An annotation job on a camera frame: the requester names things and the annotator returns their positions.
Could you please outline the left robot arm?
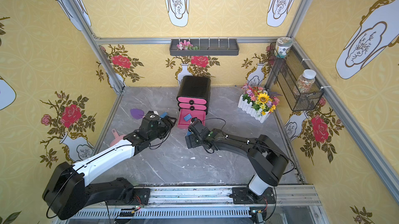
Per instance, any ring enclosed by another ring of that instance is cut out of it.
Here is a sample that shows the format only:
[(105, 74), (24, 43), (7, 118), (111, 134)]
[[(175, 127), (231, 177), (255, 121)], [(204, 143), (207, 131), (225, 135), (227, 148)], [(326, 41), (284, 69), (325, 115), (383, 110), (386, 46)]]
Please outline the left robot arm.
[(47, 210), (66, 220), (84, 207), (100, 202), (143, 203), (143, 197), (136, 195), (134, 186), (126, 178), (96, 184), (93, 181), (120, 162), (151, 148), (152, 141), (166, 141), (177, 121), (167, 113), (158, 115), (149, 111), (138, 129), (108, 149), (74, 164), (58, 165), (42, 195)]

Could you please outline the black pink drawer cabinet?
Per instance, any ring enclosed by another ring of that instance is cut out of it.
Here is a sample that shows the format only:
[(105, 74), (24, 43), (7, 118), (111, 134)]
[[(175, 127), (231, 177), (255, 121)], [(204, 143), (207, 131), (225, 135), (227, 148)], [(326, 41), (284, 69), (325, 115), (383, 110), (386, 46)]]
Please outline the black pink drawer cabinet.
[(178, 127), (187, 129), (191, 120), (186, 122), (183, 118), (187, 114), (205, 122), (209, 110), (211, 97), (211, 80), (207, 77), (184, 76), (177, 94), (179, 107)]

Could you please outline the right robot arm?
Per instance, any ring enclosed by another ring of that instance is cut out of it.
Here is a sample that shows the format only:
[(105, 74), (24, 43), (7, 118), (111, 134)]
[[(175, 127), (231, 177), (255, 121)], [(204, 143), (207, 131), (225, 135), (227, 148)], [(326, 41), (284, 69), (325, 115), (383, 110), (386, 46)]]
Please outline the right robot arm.
[(206, 152), (228, 151), (246, 157), (255, 175), (240, 196), (233, 191), (235, 204), (262, 204), (275, 202), (275, 194), (268, 189), (276, 187), (291, 159), (266, 135), (245, 138), (225, 133), (222, 129), (209, 130), (198, 118), (191, 120), (186, 135), (189, 149), (202, 146)]

